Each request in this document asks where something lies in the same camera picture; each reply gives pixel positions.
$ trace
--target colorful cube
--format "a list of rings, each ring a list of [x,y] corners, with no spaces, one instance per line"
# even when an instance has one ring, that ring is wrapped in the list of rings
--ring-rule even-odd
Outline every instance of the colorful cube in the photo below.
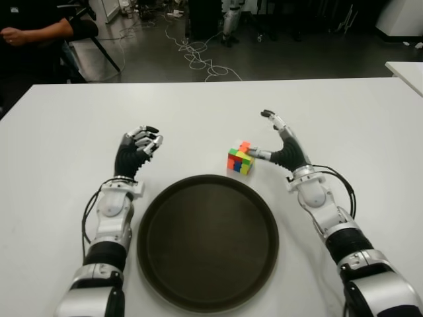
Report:
[[[242,142],[229,150],[227,159],[228,169],[248,175],[254,164],[254,157],[247,154],[250,146],[250,143]]]

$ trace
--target yellow cube piece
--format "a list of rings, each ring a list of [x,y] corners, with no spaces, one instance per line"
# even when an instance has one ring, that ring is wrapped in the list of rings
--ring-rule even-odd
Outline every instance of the yellow cube piece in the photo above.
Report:
[[[242,159],[243,159],[243,158],[245,159],[245,158],[247,157],[247,155],[246,155],[245,153],[241,152],[241,151],[238,151],[238,152],[237,152],[237,156],[238,156],[238,157],[241,157]]]
[[[250,166],[243,164],[242,167],[241,167],[241,170],[239,172],[243,175],[248,175],[249,170],[250,170]]]

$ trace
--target brown tray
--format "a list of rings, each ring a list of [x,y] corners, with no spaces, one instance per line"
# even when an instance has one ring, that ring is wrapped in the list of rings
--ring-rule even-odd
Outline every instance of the brown tray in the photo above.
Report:
[[[278,248],[278,228],[264,200],[217,175],[165,189],[145,212],[137,238],[150,285],[194,312],[221,312],[248,301],[271,275]]]

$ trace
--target orange cube piece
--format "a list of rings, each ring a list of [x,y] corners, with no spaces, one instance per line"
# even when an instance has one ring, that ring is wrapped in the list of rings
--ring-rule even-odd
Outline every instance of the orange cube piece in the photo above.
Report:
[[[243,144],[241,144],[241,147],[246,147],[246,148],[249,148],[251,146],[251,143],[249,143],[249,142],[243,142]]]
[[[234,165],[235,165],[235,161],[233,159],[231,159],[231,158],[227,159],[228,169],[233,170]]]
[[[239,147],[238,151],[242,152],[242,153],[247,153],[249,150],[248,147]]]

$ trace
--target robotic hand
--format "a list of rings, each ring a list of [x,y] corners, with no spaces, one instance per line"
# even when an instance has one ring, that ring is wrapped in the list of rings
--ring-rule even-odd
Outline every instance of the robotic hand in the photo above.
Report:
[[[70,290],[56,309],[55,317],[124,317],[122,285],[132,238],[132,201],[141,197],[143,189],[134,177],[138,168],[151,159],[163,142],[158,132],[154,127],[141,126],[122,138],[116,154],[114,177],[105,181],[89,202],[93,207],[99,193],[103,193],[96,207],[98,228],[95,239],[90,243],[83,266],[73,277]],[[90,210],[85,211],[84,220]]]
[[[275,113],[261,113],[284,142],[281,151],[251,148],[249,155],[292,172],[288,190],[298,192],[300,206],[310,214],[321,240],[338,266],[351,317],[422,317],[423,304],[389,260],[375,250],[353,218],[337,206],[322,172],[317,172],[292,130]]]

